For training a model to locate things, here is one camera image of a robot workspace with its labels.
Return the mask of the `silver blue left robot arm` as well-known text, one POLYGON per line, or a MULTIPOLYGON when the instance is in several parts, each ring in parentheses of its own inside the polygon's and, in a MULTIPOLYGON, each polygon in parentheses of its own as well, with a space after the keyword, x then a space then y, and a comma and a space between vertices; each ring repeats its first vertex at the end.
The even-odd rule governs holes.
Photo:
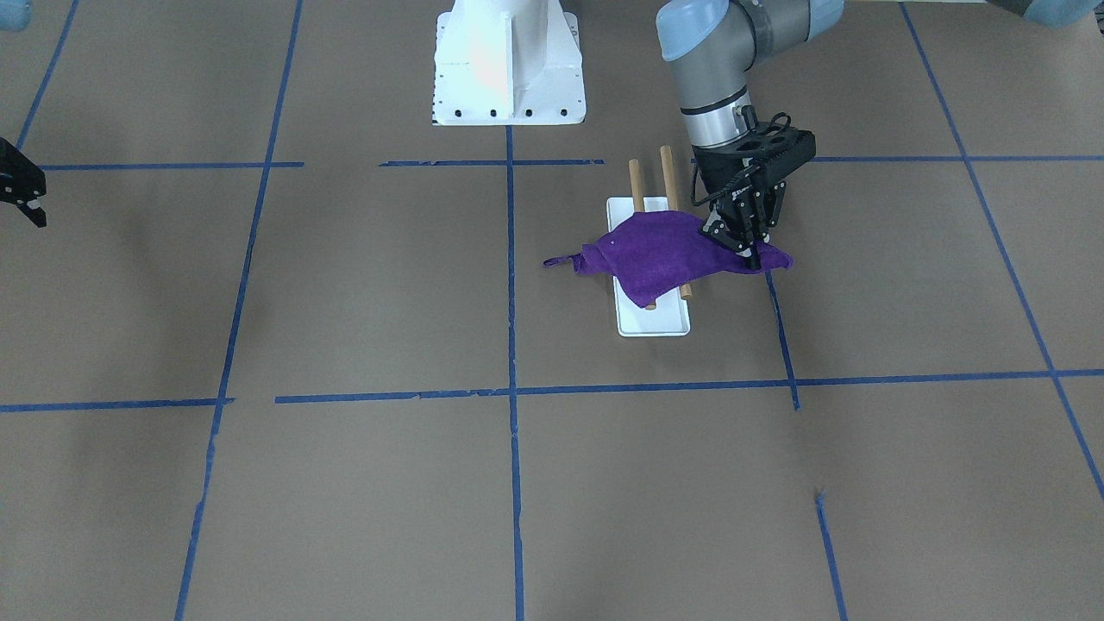
POLYGON ((693 197, 700 229, 737 271, 781 267, 769 230, 781 220, 790 173, 817 152, 813 131, 788 113, 761 119, 749 71, 813 40, 843 17, 843 1, 670 1, 655 19, 673 72, 680 114, 693 146, 693 197))

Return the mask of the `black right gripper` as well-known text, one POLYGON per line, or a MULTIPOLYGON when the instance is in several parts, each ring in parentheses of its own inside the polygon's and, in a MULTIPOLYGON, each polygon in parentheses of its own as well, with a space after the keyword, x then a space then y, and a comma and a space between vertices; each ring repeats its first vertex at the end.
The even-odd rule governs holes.
POLYGON ((47 213, 40 204, 47 193, 47 178, 40 167, 1 138, 1 200, 15 206, 38 228, 47 227, 47 213))

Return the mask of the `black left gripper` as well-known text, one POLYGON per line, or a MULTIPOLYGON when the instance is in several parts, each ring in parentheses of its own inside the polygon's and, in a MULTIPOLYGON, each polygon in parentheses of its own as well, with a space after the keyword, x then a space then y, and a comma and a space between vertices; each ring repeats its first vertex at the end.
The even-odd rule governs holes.
POLYGON ((743 172, 745 181, 733 179, 721 191, 707 193, 700 200, 707 206, 705 222, 700 233, 721 248, 743 253, 750 273, 762 271, 760 251, 769 243, 769 230, 778 224, 787 181, 776 185, 751 185, 749 166, 743 172))

